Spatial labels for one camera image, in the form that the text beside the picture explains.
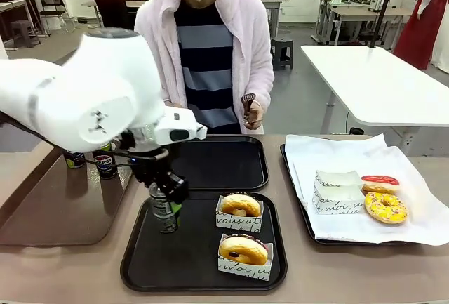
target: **donut box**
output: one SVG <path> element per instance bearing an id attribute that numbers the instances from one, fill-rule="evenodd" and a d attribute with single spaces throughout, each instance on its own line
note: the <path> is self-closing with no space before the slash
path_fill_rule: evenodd
<path id="1" fill-rule="evenodd" d="M 357 172 L 316 171 L 312 203 L 318 214 L 356 214 L 363 210 L 363 181 Z"/>
<path id="2" fill-rule="evenodd" d="M 260 232 L 262 227 L 262 217 L 264 215 L 264 204 L 259 201 L 260 205 L 260 216 L 235 216 L 232 214 L 226 214 L 220 211 L 221 202 L 223 196 L 220 195 L 218 199 L 217 208 L 215 209 L 215 224 L 217 227 L 229 228 L 235 230 L 243 230 L 246 232 Z"/>
<path id="3" fill-rule="evenodd" d="M 220 244 L 227 235 L 223 234 L 220 240 Z M 245 277 L 251 277 L 260 279 L 262 281 L 269 281 L 269 275 L 272 271 L 272 261 L 273 261 L 273 244 L 264 244 L 268 250 L 268 260 L 265 265 L 251 265 L 245 263 L 234 262 L 233 260 L 228 260 L 227 258 L 218 255 L 218 271 L 227 272 L 229 274 L 241 275 Z"/>

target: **gray floor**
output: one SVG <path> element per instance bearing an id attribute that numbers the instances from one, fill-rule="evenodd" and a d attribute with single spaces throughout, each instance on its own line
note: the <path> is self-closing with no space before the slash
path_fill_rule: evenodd
<path id="1" fill-rule="evenodd" d="M 86 30 L 86 26 L 80 26 L 69 36 L 65 33 L 54 34 L 44 40 L 42 46 L 10 53 L 10 58 L 40 58 L 63 64 Z M 285 70 L 275 71 L 272 103 L 264 116 L 265 133 L 319 134 L 330 91 L 300 48 L 303 45 L 315 44 L 310 38 L 312 33 L 313 25 L 282 25 L 279 29 L 279 36 L 290 37 L 294 41 L 294 68 L 290 70 L 287 67 Z M 449 86 L 449 74 L 431 65 L 426 73 Z M 337 103 L 330 132 L 346 133 L 352 126 L 363 128 L 372 136 L 384 133 L 389 145 L 397 145 L 401 139 L 397 134 L 401 132 L 400 128 L 395 132 L 391 128 L 359 125 L 351 116 L 347 120 L 346 109 Z M 449 145 L 446 146 L 446 139 L 449 139 L 449 130 L 422 129 L 411 155 L 449 156 Z M 35 137 L 24 134 L 12 126 L 0 128 L 0 152 L 28 152 L 37 144 L 37 141 Z"/>

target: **glazed donut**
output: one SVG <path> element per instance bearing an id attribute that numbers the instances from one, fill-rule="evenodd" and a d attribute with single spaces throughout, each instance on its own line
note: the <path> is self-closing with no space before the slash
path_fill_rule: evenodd
<path id="1" fill-rule="evenodd" d="M 235 216 L 260 216 L 260 205 L 246 194 L 231 194 L 222 199 L 220 211 Z"/>
<path id="2" fill-rule="evenodd" d="M 232 235 L 225 238 L 218 253 L 234 262 L 264 265 L 268 260 L 268 251 L 263 243 L 249 235 Z"/>
<path id="3" fill-rule="evenodd" d="M 394 194 L 399 190 L 399 181 L 391 176 L 362 176 L 365 192 Z"/>
<path id="4" fill-rule="evenodd" d="M 408 217 L 407 207 L 396 195 L 368 193 L 365 208 L 368 214 L 383 223 L 402 223 Z"/>

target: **soda can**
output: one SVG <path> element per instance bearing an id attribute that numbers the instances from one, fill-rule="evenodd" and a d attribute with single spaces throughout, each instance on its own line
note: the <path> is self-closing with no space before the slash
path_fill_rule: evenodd
<path id="1" fill-rule="evenodd" d="M 149 186 L 149 199 L 159 232 L 164 234 L 175 232 L 179 228 L 181 205 L 169 202 L 156 183 Z"/>
<path id="2" fill-rule="evenodd" d="M 63 150 L 62 155 L 69 168 L 80 168 L 86 164 L 84 153 Z"/>
<path id="3" fill-rule="evenodd" d="M 115 167 L 115 158 L 112 154 L 104 154 L 99 152 L 102 151 L 110 151 L 112 149 L 111 143 L 107 143 L 102 146 L 99 150 L 93 151 L 93 159 L 97 164 L 98 174 L 100 174 L 101 179 L 112 179 L 118 174 L 117 167 Z"/>

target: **stool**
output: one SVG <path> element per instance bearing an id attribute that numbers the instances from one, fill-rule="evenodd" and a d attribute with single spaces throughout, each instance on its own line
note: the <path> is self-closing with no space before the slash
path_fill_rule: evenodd
<path id="1" fill-rule="evenodd" d="M 293 40 L 275 37 L 272 39 L 273 68 L 279 69 L 282 65 L 290 65 L 293 69 Z"/>
<path id="2" fill-rule="evenodd" d="M 15 45 L 15 32 L 20 33 L 20 36 L 22 36 L 23 40 L 25 41 L 25 45 L 27 46 L 27 48 L 33 47 L 32 38 L 37 39 L 39 44 L 41 43 L 41 41 L 39 41 L 39 38 L 37 36 L 31 37 L 29 35 L 29 30 L 32 31 L 32 26 L 31 26 L 30 21 L 26 21 L 26 20 L 14 21 L 11 23 L 11 29 L 13 30 L 14 48 L 17 47 Z"/>

